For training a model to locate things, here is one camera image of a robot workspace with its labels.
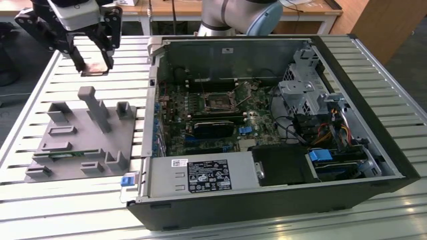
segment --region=green circuit board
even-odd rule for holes
[[[168,85],[165,91],[160,91],[166,156],[204,154],[212,150],[224,153],[245,151],[238,144],[244,140],[252,145],[280,143],[268,109],[269,90],[270,86],[258,87],[257,82],[248,80],[240,81],[232,92],[188,93],[182,86]],[[229,137],[196,139],[188,115],[212,112],[242,113],[244,123],[234,125]],[[240,134],[238,128],[245,127],[250,127],[250,132]]]

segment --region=floor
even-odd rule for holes
[[[122,24],[124,35],[140,35],[137,23]],[[10,85],[0,87],[0,146],[8,136],[13,123],[28,99],[28,95],[1,97],[5,94],[30,93],[52,53],[38,45],[33,38],[14,30],[2,39],[5,50],[20,70],[20,79]],[[413,35],[408,37],[404,44],[385,65],[386,70],[398,81],[409,95],[427,110],[427,18],[417,25]]]

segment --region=gray plastic block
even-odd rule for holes
[[[97,108],[102,111],[105,106],[96,101]],[[136,107],[130,106],[128,113],[130,117],[121,118],[117,115],[117,108],[106,107],[109,116],[104,118],[110,126],[110,131],[102,133],[98,123],[92,120],[88,115],[88,109],[73,109],[68,111],[65,104],[53,105],[52,110],[61,110],[66,122],[48,123],[46,131],[42,135],[38,148],[33,153],[33,162],[29,166],[45,166],[50,174],[30,174],[25,177],[26,183],[97,178],[121,176],[128,172],[130,162],[130,149],[133,141]],[[73,134],[54,134],[56,132],[66,132],[65,129],[72,126]],[[112,156],[112,160],[105,163],[106,152]],[[93,171],[89,175],[81,170],[81,163],[97,162],[102,171]]]
[[[44,165],[34,165],[28,167],[25,174],[29,178],[45,178],[52,175],[52,171]]]
[[[132,108],[129,106],[129,102],[120,101],[114,106],[114,111],[117,113],[118,119],[129,119],[133,117]]]
[[[104,158],[105,158],[105,152],[104,152],[104,150],[100,148],[100,149],[97,149],[97,151],[94,151],[94,152],[85,152],[85,153],[84,153],[84,156],[85,156],[88,159],[104,159]]]
[[[46,133],[50,136],[74,134],[76,132],[77,132],[77,129],[74,128],[74,126],[54,126],[54,127],[49,127],[46,130]]]
[[[65,118],[65,114],[70,112],[72,110],[69,109],[65,102],[56,102],[50,104],[50,107],[46,111],[46,115],[50,117],[53,122],[66,123],[68,120]]]
[[[101,132],[109,133],[112,130],[112,127],[106,121],[108,114],[105,114],[105,105],[104,103],[98,103],[98,101],[94,98],[94,88],[92,86],[82,86],[78,89],[77,97],[80,100],[82,100],[86,104],[90,118],[94,119],[97,122],[98,128]]]
[[[129,161],[122,156],[121,151],[118,151],[116,159],[113,158],[112,154],[106,152],[105,164],[113,172],[122,171],[124,169],[126,169],[129,167],[128,162]]]
[[[97,161],[81,162],[80,166],[81,172],[86,175],[100,174],[104,171],[104,168]]]
[[[68,141],[62,141],[62,142],[49,142],[45,143],[41,147],[41,151],[68,151],[70,150],[73,147],[73,145],[68,142]]]
[[[48,155],[32,156],[32,160],[34,160],[37,164],[44,164],[45,162],[53,162],[53,158],[50,158]]]

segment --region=blue latch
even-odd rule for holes
[[[252,127],[245,126],[245,127],[238,127],[238,134],[248,134],[252,132]]]
[[[326,149],[314,149],[308,153],[310,161],[330,161],[330,152]]]
[[[122,176],[120,181],[121,187],[130,187],[134,185],[134,176]]]

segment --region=wooden desk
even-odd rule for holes
[[[141,26],[142,32],[149,32],[149,20],[146,16],[148,0],[140,0],[144,2],[141,7]],[[172,21],[172,1],[150,0],[152,4],[152,21]],[[176,20],[177,21],[200,21],[201,20],[201,2],[190,2],[182,0],[174,0]],[[341,15],[341,10],[333,10],[324,0],[313,0],[310,3],[298,4],[297,12],[292,9],[282,8],[282,16],[280,21],[290,22],[320,22],[318,34],[328,34],[332,28],[334,19]]]
[[[138,0],[136,6],[120,6],[122,9],[122,21],[140,22],[144,1]],[[14,16],[24,8],[32,8],[30,0],[0,0],[0,22],[14,22]]]

